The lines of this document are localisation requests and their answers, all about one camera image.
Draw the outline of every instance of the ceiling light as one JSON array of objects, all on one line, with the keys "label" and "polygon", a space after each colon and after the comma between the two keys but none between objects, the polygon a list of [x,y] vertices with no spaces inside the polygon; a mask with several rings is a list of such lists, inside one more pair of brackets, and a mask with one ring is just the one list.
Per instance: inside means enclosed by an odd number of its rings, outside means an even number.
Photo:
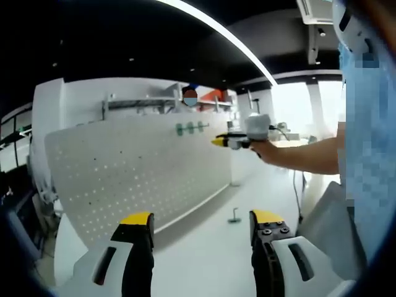
[{"label": "ceiling light", "polygon": [[220,25],[216,20],[209,17],[207,14],[203,13],[199,9],[196,9],[190,4],[184,3],[180,0],[157,0],[158,2],[165,3],[167,5],[173,6],[185,13],[199,19],[201,22],[207,24],[209,27],[215,29],[218,33],[227,38],[232,44],[234,44],[242,53],[244,53],[256,67],[263,73],[263,75],[268,79],[272,85],[278,85],[275,79],[272,77],[271,73],[264,67],[260,60],[252,53],[252,51],[242,43],[241,40],[237,39],[230,31],[228,31],[224,26]]}]

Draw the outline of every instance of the window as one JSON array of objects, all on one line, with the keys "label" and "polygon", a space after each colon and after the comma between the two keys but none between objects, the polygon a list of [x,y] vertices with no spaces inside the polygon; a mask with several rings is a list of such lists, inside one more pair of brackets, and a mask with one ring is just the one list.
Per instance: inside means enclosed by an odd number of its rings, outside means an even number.
[{"label": "window", "polygon": [[4,172],[26,164],[29,155],[32,108],[20,109],[12,112],[14,115],[1,123],[0,170]]},{"label": "window", "polygon": [[328,134],[326,136],[335,136],[337,134],[340,114],[345,112],[345,101],[342,100],[342,82],[319,81],[318,84],[322,98],[322,110],[326,134]]},{"label": "window", "polygon": [[309,134],[312,108],[304,82],[272,87],[272,102],[277,123],[286,122],[292,133]]}]

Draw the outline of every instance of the white pegboard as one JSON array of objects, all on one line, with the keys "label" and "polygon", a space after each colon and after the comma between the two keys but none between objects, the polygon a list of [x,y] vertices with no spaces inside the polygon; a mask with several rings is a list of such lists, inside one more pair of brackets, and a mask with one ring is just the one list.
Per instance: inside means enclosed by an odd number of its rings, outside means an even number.
[{"label": "white pegboard", "polygon": [[[57,193],[83,242],[109,238],[131,213],[166,225],[231,181],[230,150],[210,141],[227,114],[169,114],[114,119],[57,131],[45,139]],[[205,127],[178,136],[176,124]]]}]

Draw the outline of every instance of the black ceiling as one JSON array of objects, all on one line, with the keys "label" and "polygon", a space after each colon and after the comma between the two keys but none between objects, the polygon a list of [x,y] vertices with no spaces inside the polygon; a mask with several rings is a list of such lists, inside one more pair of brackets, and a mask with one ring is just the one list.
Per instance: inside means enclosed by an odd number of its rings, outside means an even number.
[{"label": "black ceiling", "polygon": [[[185,2],[227,26],[271,73],[319,68],[308,65],[308,26],[295,0]],[[227,88],[261,76],[238,49],[206,24],[154,0],[0,5],[1,115],[32,101],[37,84],[58,77],[66,82],[154,77]],[[332,28],[326,30],[320,68],[336,69],[337,42]]]}]

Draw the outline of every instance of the person's hand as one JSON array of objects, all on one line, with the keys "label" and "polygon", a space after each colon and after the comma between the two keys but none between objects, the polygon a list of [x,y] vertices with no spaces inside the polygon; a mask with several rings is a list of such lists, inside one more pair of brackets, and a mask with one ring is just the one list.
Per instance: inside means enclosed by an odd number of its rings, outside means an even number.
[{"label": "person's hand", "polygon": [[274,146],[269,140],[266,141],[252,141],[250,148],[256,152],[260,158],[266,162],[271,163],[271,160],[276,158],[279,148]]}]

